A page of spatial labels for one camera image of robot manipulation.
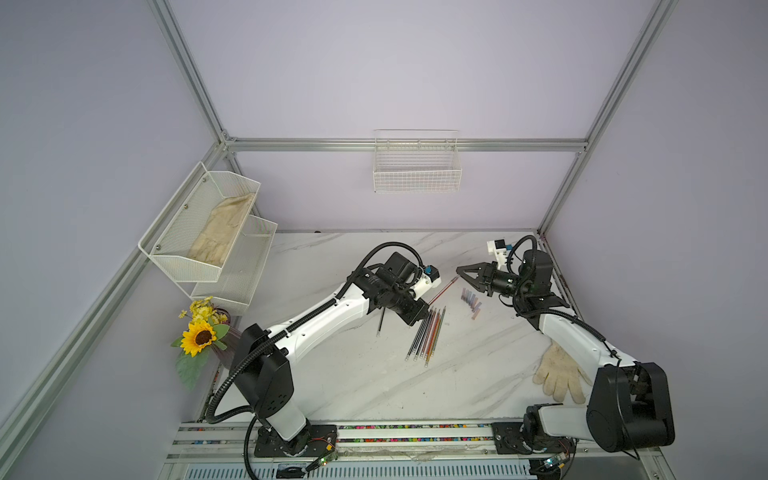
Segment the black pencil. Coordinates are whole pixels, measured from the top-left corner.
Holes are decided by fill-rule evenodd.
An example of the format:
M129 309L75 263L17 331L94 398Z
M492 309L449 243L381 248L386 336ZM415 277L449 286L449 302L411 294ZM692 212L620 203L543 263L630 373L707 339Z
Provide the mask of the black pencil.
M417 348L419 347L422 341L422 338L425 335L426 327L429 324L429 318L430 318L430 314L427 314L427 316L421 320L420 325L416 330L416 334L411 343L411 346L409 347L408 353L406 354L406 357L405 357L406 360L409 360L410 357L417 351Z

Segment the thin dark pencil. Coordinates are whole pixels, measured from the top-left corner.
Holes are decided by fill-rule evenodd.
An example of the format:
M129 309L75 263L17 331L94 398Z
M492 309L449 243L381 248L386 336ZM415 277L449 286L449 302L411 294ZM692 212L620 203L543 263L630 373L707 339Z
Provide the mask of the thin dark pencil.
M381 335L382 328L383 328L383 323L384 323L384 319L385 319L385 315L386 315L386 308L382 308L381 309L380 318L379 318L378 327L377 327L377 331L376 331L376 336L377 337L380 337L380 335Z

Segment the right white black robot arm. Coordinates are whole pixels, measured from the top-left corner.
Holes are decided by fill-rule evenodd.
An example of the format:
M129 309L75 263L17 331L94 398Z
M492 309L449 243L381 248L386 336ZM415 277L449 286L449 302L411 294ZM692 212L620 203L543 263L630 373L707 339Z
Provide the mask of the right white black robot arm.
M571 313L554 290L550 255L530 249L518 267L511 250L497 249L506 262L459 266L456 272L476 292L509 300L516 315L549 337L575 361L577 378L592 390L583 406L534 405L524 417L530 438L570 437L595 442L607 452L668 446L675 427L665 371L640 362Z

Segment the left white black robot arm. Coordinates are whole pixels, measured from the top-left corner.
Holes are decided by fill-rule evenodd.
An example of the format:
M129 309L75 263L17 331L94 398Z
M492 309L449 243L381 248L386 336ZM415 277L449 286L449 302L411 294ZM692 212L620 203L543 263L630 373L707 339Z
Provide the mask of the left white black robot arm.
M376 310L395 314L407 326L425 319L429 305L424 295L440 283L437 267L413 263L397 251L382 264L363 264L317 305L266 330L254 324L243 332L232 368L238 369L252 352L262 352L235 375L233 385L259 422L292 442L309 429L293 399L292 369L311 350Z

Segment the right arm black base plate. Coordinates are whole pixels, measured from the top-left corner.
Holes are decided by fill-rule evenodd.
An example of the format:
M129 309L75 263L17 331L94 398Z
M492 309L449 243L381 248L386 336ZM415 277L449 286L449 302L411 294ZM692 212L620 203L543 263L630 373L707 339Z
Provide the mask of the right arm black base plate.
M573 442L566 437L546 434L540 427L519 422L491 424L492 437L498 454L570 454Z

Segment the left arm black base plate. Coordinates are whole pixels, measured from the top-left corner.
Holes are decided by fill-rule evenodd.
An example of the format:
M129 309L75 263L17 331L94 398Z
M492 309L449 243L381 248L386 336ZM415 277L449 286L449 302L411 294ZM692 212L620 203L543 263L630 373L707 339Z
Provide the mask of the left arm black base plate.
M257 431L251 452L256 458L315 458L329 453L337 438L338 427L331 424L309 424L290 441L284 440L276 430L262 426Z

